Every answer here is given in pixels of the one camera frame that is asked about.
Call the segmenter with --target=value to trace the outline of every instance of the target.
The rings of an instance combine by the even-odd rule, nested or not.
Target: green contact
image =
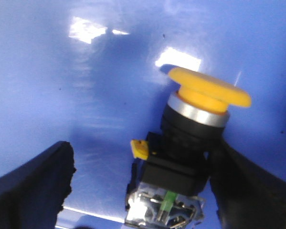
[[[171,191],[167,191],[164,200],[162,201],[160,210],[165,211],[165,212],[170,212],[173,203],[175,202],[176,198],[177,198],[177,193],[171,192]]]

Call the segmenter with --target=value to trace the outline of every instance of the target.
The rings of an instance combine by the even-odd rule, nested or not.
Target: yellow tab
[[[228,105],[249,107],[251,97],[244,90],[209,75],[176,67],[169,71],[181,84],[179,96],[187,103],[213,113],[224,113]]]
[[[147,160],[148,158],[148,142],[143,140],[132,140],[130,142],[134,158]]]

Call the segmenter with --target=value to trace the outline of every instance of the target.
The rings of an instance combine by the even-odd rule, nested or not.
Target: silver metal ring
[[[225,127],[230,117],[228,111],[225,114],[213,114],[194,107],[179,98],[176,92],[170,95],[167,104],[182,116],[209,126]]]

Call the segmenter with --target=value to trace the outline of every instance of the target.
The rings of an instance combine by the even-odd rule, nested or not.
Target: yellow button cap
[[[130,142],[134,158],[147,160],[149,156],[148,142],[143,140],[132,140]]]
[[[178,94],[185,102],[212,112],[225,113],[230,104],[251,105],[251,97],[244,90],[209,75],[176,67],[168,72],[172,80],[181,84]]]

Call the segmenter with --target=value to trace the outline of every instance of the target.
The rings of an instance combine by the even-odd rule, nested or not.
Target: blue metal surface
[[[286,1],[0,0],[0,176],[70,141],[78,171],[65,205],[115,228],[129,141],[159,131],[177,89],[164,63],[245,89],[253,105],[230,108],[224,137],[286,181]],[[202,196],[199,228],[217,229],[208,187]]]

